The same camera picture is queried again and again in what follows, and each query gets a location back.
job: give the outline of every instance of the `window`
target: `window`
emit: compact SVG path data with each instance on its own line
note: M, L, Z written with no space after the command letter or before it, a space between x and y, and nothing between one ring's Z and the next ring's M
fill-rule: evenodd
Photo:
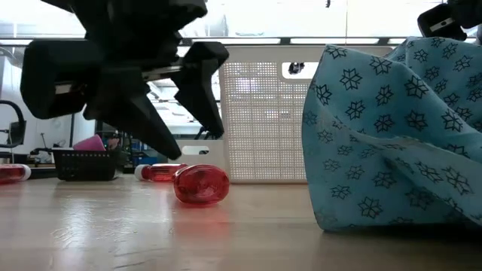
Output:
M184 37L420 36L417 17L443 0L208 0ZM75 15L40 0L0 0L0 38L81 38ZM473 35L475 30L467 30Z

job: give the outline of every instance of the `red bottle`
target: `red bottle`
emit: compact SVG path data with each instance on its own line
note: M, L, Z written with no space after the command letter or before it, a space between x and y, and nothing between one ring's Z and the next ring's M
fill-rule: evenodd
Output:
M0 165L0 184L10 184L17 181L25 181L30 178L32 170L21 164Z
M179 169L185 168L186 164L154 164L150 165L138 165L134 171L134 175L140 181L156 181L166 182L174 179L174 174Z
M185 203L217 203L229 192L229 178L226 172L215 166L189 166L175 174L174 192L178 199Z

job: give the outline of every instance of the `wooden table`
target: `wooden table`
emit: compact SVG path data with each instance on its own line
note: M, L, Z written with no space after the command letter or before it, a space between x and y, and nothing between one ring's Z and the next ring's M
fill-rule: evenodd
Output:
M0 187L0 270L481 270L480 246L323 233L305 185L233 185L204 209L121 178Z

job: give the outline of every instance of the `light blue towel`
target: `light blue towel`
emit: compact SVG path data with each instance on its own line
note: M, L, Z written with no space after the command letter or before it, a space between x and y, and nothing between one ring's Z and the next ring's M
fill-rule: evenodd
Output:
M385 57L327 46L303 150L319 226L482 225L482 48L409 38Z

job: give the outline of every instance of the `black basket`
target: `black basket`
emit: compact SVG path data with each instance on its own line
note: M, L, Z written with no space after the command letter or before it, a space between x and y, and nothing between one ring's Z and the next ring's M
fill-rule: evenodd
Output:
M127 155L120 151L53 150L58 178L64 181L111 181L122 173Z

